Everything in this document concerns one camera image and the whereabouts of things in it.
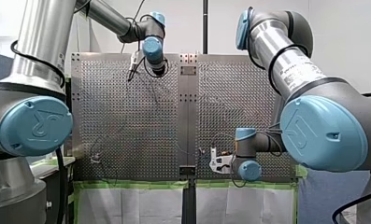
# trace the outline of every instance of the pegboard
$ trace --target pegboard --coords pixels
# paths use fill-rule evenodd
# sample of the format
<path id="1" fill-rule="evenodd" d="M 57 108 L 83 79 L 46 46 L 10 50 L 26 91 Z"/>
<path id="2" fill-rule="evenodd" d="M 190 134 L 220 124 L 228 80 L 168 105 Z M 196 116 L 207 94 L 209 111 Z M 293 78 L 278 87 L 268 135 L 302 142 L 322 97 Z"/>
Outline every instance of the pegboard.
<path id="1" fill-rule="evenodd" d="M 247 56 L 197 55 L 192 64 L 181 55 L 165 57 L 165 77 L 149 77 L 140 66 L 127 82 L 129 54 L 73 54 L 77 180 L 178 180 L 184 162 L 196 166 L 197 178 L 228 178 L 209 170 L 212 137 L 270 125 L 274 93 Z M 234 148 L 224 137 L 216 143 L 219 150 Z M 286 182 L 295 175 L 286 154 L 259 153 L 258 161 L 263 180 Z"/>
<path id="2" fill-rule="evenodd" d="M 178 64 L 169 60 L 166 76 L 140 66 L 127 81 L 130 55 L 73 55 L 76 179 L 178 179 Z"/>
<path id="3" fill-rule="evenodd" d="M 217 133 L 235 135 L 235 128 L 252 127 L 264 131 L 271 125 L 275 94 L 269 85 L 267 73 L 253 64 L 247 56 L 200 55 L 199 119 L 196 126 L 198 141 L 197 178 L 223 179 L 209 168 L 211 139 Z M 233 151 L 233 139 L 216 138 L 218 151 Z M 265 181 L 291 181 L 295 176 L 293 160 L 287 153 L 275 157 L 258 153 L 257 162 L 263 167 Z"/>

